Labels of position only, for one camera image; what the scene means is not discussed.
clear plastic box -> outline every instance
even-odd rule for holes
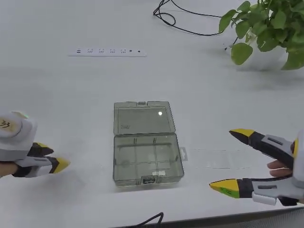
[[[177,183],[184,176],[169,102],[115,103],[114,134],[117,186]]]

table surface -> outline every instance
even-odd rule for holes
[[[283,208],[229,198],[208,184],[269,177],[270,159],[228,131],[250,128],[294,139],[303,126],[303,72],[238,71],[223,50],[230,36],[169,28],[152,16],[159,1],[2,1],[2,110],[35,118],[36,141],[71,160],[60,174],[1,179],[0,221],[6,227],[117,227],[161,211],[164,221],[174,221]],[[229,2],[176,0],[217,15],[240,4]],[[218,19],[170,4],[164,9],[184,28],[218,29]],[[147,57],[67,56],[79,47],[141,48]],[[112,180],[114,102],[150,100],[171,104],[179,144],[188,155],[185,176],[171,187],[118,189]]]

green leaf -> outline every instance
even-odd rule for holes
[[[238,43],[232,46],[231,59],[236,65],[242,65],[252,54],[253,49],[245,43]]]
[[[282,70],[297,70],[304,67],[304,50],[289,52]]]
[[[304,10],[299,10],[298,13],[300,13],[301,15],[304,15]]]
[[[247,17],[247,13],[245,12],[240,12],[235,18],[232,19],[231,27],[237,23],[237,21],[244,19]]]
[[[290,9],[292,12],[299,12],[300,10],[304,10],[304,2],[300,2],[295,7]]]
[[[296,33],[301,31],[301,24],[298,21],[291,22],[291,27],[295,30]]]
[[[275,38],[280,42],[280,43],[283,43],[286,39],[288,35],[288,32],[287,30],[281,30],[281,29],[277,29],[275,31]]]
[[[248,12],[250,10],[250,2],[244,1],[237,9],[237,11]]]
[[[250,11],[254,11],[257,8],[257,4],[250,6]]]
[[[231,22],[231,19],[233,18],[233,16],[236,14],[236,10],[232,9],[229,10],[219,21],[219,25],[218,25],[218,32],[223,32],[225,31],[225,29],[228,27],[228,25]]]
[[[251,12],[248,14],[248,22],[250,26],[254,26],[258,22],[263,21],[265,19],[265,13],[263,12]]]
[[[304,33],[296,33],[294,34],[294,36],[292,37],[292,41],[294,43],[304,43]]]
[[[272,26],[276,29],[284,29],[286,23],[286,15],[283,11],[278,11],[271,21]]]
[[[303,50],[304,51],[304,43],[299,44],[299,43],[294,43],[289,41],[286,45],[286,52],[295,52],[298,50]]]
[[[258,36],[256,41],[258,49],[262,52],[271,51],[279,44],[276,39],[272,38],[268,30]]]
[[[252,32],[258,36],[262,32],[264,32],[266,28],[267,28],[267,25],[264,24],[262,21],[260,21],[252,27]]]
[[[246,35],[246,33],[248,32],[248,30],[249,30],[249,23],[248,23],[248,21],[241,21],[236,26],[237,37],[239,39],[242,39]]]

power strip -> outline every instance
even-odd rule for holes
[[[131,48],[78,48],[68,56],[146,57],[145,51]]]

yellow sticker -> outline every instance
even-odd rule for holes
[[[13,133],[16,130],[16,123],[7,118],[0,117],[0,130]]]

